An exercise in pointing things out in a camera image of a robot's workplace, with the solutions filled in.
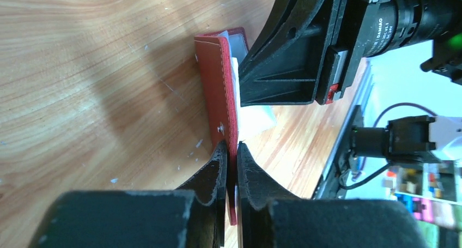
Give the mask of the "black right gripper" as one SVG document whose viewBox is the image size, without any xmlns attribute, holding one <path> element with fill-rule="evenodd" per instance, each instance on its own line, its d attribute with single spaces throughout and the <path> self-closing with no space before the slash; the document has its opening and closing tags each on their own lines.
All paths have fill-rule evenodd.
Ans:
<svg viewBox="0 0 462 248">
<path fill-rule="evenodd" d="M 356 76 L 375 0 L 275 0 L 239 66 L 241 106 L 320 105 Z"/>
</svg>

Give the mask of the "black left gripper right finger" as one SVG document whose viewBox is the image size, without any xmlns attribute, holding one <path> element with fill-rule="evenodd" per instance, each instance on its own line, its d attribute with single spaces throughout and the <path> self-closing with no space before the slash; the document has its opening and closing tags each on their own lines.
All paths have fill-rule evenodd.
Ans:
<svg viewBox="0 0 462 248">
<path fill-rule="evenodd" d="M 426 247 L 395 201 L 303 199 L 271 178 L 247 145 L 237 152 L 240 247 Z"/>
</svg>

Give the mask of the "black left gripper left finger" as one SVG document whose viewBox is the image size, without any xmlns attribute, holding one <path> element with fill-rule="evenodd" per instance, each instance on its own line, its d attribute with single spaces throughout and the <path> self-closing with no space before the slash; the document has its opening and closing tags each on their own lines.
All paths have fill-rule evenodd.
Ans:
<svg viewBox="0 0 462 248">
<path fill-rule="evenodd" d="M 221 247 L 228 151 L 173 190 L 69 191 L 48 208 L 30 247 Z"/>
</svg>

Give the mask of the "red leather card holder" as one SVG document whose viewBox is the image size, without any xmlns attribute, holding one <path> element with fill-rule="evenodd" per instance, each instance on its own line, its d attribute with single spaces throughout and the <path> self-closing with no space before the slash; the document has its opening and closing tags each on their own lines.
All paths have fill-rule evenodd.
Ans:
<svg viewBox="0 0 462 248">
<path fill-rule="evenodd" d="M 240 105 L 239 66 L 248 54 L 245 29 L 236 27 L 197 35 L 194 38 L 196 60 L 208 112 L 213 145 L 227 144 L 227 195 L 231 225 L 238 222 L 236 214 L 237 151 L 246 140 L 276 125 L 270 106 Z"/>
</svg>

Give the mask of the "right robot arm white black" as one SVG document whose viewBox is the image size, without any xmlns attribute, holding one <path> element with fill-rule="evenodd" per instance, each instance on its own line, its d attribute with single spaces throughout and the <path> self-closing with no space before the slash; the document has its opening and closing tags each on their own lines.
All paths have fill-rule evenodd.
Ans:
<svg viewBox="0 0 462 248">
<path fill-rule="evenodd" d="M 330 104 L 363 58 L 429 40 L 421 70 L 461 84 L 461 0 L 275 0 L 239 66 L 241 105 Z"/>
</svg>

